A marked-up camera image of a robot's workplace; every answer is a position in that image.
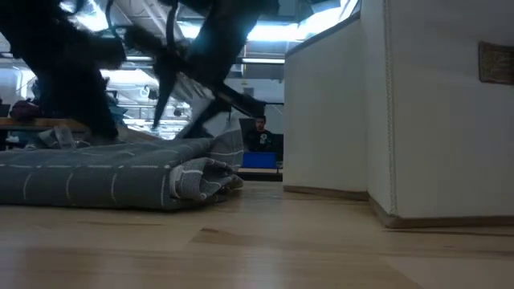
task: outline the gray fabric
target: gray fabric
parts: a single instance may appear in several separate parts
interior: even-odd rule
[[[0,153],[0,204],[177,210],[241,186],[238,122],[214,139]]]

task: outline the desk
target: desk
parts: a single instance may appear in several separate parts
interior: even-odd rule
[[[0,131],[43,132],[55,126],[66,125],[72,132],[86,132],[88,127],[71,119],[38,118],[28,122],[17,121],[10,117],[0,117]]]

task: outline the person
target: person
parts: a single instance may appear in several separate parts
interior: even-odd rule
[[[265,116],[255,118],[255,128],[246,134],[244,143],[251,152],[273,152],[273,133],[266,130]]]

